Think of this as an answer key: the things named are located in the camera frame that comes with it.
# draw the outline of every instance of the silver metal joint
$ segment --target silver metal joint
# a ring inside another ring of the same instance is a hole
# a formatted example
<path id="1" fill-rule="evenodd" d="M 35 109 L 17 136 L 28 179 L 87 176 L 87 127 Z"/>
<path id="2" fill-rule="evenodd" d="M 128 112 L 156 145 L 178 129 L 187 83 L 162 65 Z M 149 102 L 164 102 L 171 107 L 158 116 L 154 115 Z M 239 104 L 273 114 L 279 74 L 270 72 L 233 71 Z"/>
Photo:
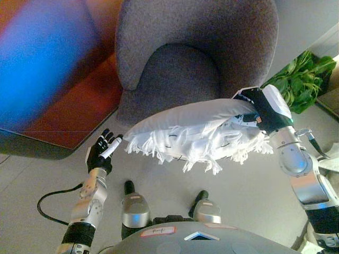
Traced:
<path id="1" fill-rule="evenodd" d="M 313 235 L 320 246 L 325 243 L 328 247 L 339 248 L 339 237 L 337 234 L 319 234 L 313 232 Z"/>
<path id="2" fill-rule="evenodd" d="M 270 142 L 274 148 L 280 148 L 291 143 L 300 143 L 300 139 L 295 135 L 295 129 L 292 126 L 281 128 L 279 131 L 270 134 Z"/>
<path id="3" fill-rule="evenodd" d="M 77 243 L 63 243 L 59 246 L 56 254 L 83 254 L 90 253 L 91 249 L 89 246 Z"/>
<path id="4" fill-rule="evenodd" d="M 308 129 L 308 128 L 304 128 L 304 129 L 301 129 L 299 131 L 296 131 L 296 136 L 298 137 L 301 137 L 303 135 L 306 135 L 306 137 L 309 139 L 309 140 L 312 140 L 314 139 L 314 136 L 312 134 L 312 130 L 311 129 Z"/>

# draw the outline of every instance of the blue light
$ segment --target blue light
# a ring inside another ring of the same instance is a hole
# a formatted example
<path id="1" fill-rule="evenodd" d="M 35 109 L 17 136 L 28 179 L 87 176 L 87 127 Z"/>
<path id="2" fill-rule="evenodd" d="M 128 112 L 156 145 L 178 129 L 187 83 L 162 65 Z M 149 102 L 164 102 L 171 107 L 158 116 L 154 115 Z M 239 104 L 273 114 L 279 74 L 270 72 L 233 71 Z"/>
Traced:
<path id="1" fill-rule="evenodd" d="M 140 214 L 134 214 L 132 218 L 133 218 L 133 219 L 132 219 L 132 220 L 133 220 L 133 223 L 134 223 L 134 224 L 138 224 L 139 221 L 140 221 Z"/>
<path id="2" fill-rule="evenodd" d="M 324 204 L 324 203 L 323 203 L 323 204 L 319 204 L 318 206 L 319 206 L 319 209 L 324 209 L 324 208 L 326 208 L 326 204 Z"/>
<path id="3" fill-rule="evenodd" d="M 83 6 L 74 3 L 33 0 L 0 35 L 0 128 L 22 131 L 97 44 Z"/>

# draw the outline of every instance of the leaf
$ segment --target leaf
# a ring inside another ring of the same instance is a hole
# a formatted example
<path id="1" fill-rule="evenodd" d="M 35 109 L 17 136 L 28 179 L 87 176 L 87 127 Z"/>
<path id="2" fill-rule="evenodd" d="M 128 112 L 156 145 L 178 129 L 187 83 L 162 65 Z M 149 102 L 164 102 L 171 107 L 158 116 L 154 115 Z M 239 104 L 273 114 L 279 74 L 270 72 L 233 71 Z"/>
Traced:
<path id="1" fill-rule="evenodd" d="M 285 91 L 285 89 L 288 87 L 288 81 L 287 81 L 287 78 L 285 77 L 277 79 L 275 82 L 271 84 L 275 86 L 279 90 L 280 93 Z"/>
<path id="2" fill-rule="evenodd" d="M 298 94 L 302 89 L 302 81 L 300 78 L 294 78 L 291 80 L 291 88 L 294 94 Z"/>
<path id="3" fill-rule="evenodd" d="M 336 62 L 332 59 L 332 57 L 322 57 L 311 70 L 315 75 L 323 73 L 325 71 L 331 71 L 335 68 Z"/>
<path id="4" fill-rule="evenodd" d="M 299 96 L 295 98 L 295 103 L 302 103 L 302 102 L 309 101 L 311 98 L 311 93 L 312 93 L 311 89 L 303 91 Z"/>
<path id="5" fill-rule="evenodd" d="M 301 76 L 301 79 L 303 82 L 306 82 L 306 83 L 313 83 L 314 79 L 315 79 L 315 76 L 314 74 L 310 74 L 310 73 L 305 73 Z"/>
<path id="6" fill-rule="evenodd" d="M 303 66 L 299 69 L 299 71 L 310 70 L 313 68 L 313 65 L 314 63 L 312 59 L 309 59 L 303 64 Z"/>
<path id="7" fill-rule="evenodd" d="M 297 66 L 297 59 L 294 59 L 289 65 L 287 65 L 287 72 L 291 74 Z"/>
<path id="8" fill-rule="evenodd" d="M 301 114 L 304 110 L 306 110 L 308 107 L 312 106 L 316 102 L 316 99 L 312 99 L 306 103 L 302 103 L 296 106 L 291 107 L 291 111 Z"/>
<path id="9" fill-rule="evenodd" d="M 308 63 L 310 63 L 310 60 L 312 61 L 312 53 L 308 50 L 304 51 L 300 56 L 298 56 L 297 61 L 297 68 L 301 69 L 303 67 L 306 67 Z"/>
<path id="10" fill-rule="evenodd" d="M 290 104 L 289 104 L 289 107 L 292 106 L 293 102 L 295 101 L 295 96 L 293 93 L 290 93 Z"/>
<path id="11" fill-rule="evenodd" d="M 290 92 L 286 91 L 286 95 L 284 96 L 284 100 L 285 100 L 287 105 L 289 105 L 290 102 L 291 102 L 290 98 L 291 98 Z"/>

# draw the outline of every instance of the gray armchair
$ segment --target gray armchair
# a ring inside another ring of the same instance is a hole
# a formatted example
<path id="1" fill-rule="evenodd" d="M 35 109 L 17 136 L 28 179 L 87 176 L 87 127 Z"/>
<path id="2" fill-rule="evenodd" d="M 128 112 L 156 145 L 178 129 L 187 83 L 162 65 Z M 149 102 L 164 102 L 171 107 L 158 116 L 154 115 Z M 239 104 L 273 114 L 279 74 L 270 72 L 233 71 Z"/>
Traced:
<path id="1" fill-rule="evenodd" d="M 125 0 L 116 33 L 127 126 L 261 85 L 278 37 L 273 0 Z"/>

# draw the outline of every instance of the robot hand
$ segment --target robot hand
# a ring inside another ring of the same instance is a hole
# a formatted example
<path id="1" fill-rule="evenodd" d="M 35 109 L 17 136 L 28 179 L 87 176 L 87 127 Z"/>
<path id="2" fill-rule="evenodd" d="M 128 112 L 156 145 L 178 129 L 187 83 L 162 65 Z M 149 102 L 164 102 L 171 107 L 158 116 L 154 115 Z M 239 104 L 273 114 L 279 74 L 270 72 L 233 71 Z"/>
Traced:
<path id="1" fill-rule="evenodd" d="M 116 140 L 118 143 L 121 142 L 121 135 L 118 137 L 119 139 L 116 139 L 113 136 L 113 132 L 110 132 L 109 129 L 105 129 L 103 131 L 95 144 L 88 149 L 86 156 L 88 172 L 94 168 L 103 168 L 108 175 L 112 171 L 111 157 L 113 151 L 108 156 L 102 156 L 102 154 L 108 150 L 111 150 L 109 148 L 112 147 L 111 145 L 114 140 Z"/>

